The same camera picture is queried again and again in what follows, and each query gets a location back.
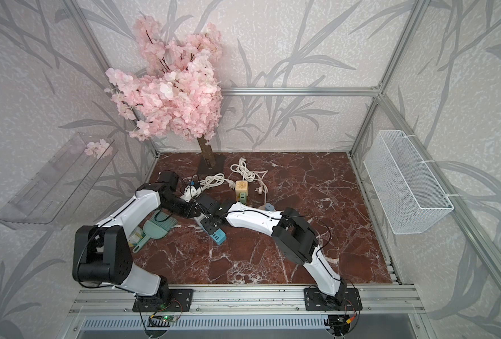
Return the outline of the teal power strip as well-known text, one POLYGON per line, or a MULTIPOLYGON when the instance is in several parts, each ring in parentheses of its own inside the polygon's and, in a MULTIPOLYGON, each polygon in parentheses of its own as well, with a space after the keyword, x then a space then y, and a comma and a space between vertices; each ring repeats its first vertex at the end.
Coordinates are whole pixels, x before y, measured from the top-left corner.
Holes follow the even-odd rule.
POLYGON ((217 245, 221 245, 226 241, 226 234, 222 229, 215 230, 210 237, 214 240, 217 245))

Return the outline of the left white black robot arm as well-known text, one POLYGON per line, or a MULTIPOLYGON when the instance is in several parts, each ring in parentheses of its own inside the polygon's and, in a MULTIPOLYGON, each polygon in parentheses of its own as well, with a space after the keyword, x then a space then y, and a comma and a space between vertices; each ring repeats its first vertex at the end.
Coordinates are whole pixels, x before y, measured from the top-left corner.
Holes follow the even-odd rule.
POLYGON ((85 225, 75 234, 72 277, 85 288, 114 286, 139 297, 159 297, 166 281, 133 263, 128 239, 153 211, 166 209, 176 216, 200 216, 192 200, 202 193, 200 183, 176 193, 179 176, 164 171, 156 183, 145 183, 110 216, 85 225))

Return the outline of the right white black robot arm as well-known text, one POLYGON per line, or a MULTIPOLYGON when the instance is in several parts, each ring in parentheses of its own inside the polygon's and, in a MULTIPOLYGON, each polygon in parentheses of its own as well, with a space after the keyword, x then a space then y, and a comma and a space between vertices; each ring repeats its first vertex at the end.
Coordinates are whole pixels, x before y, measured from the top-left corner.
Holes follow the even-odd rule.
POLYGON ((292 208, 266 211, 242 203, 199 203, 207 222, 224 222, 271 237, 291 262, 303 266, 322 294, 339 301, 345 299, 346 282, 331 268, 318 244, 317 233, 292 208))

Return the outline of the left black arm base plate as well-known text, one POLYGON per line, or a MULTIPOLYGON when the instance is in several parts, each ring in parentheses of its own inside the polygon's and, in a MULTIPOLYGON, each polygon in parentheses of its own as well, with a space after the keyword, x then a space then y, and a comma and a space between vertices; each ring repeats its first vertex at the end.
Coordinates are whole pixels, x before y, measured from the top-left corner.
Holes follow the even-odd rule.
POLYGON ((193 292, 193 289, 170 289, 162 296, 137 296, 133 312, 189 312, 193 292))

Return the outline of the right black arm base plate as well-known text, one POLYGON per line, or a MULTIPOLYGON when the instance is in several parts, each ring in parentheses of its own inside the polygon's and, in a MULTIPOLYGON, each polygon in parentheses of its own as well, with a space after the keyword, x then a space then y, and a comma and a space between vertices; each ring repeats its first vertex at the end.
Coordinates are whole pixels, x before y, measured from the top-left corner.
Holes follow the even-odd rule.
POLYGON ((341 298, 322 293, 316 286, 304 288, 304 302, 307 311, 351 311, 363 309, 359 290, 348 288, 341 298))

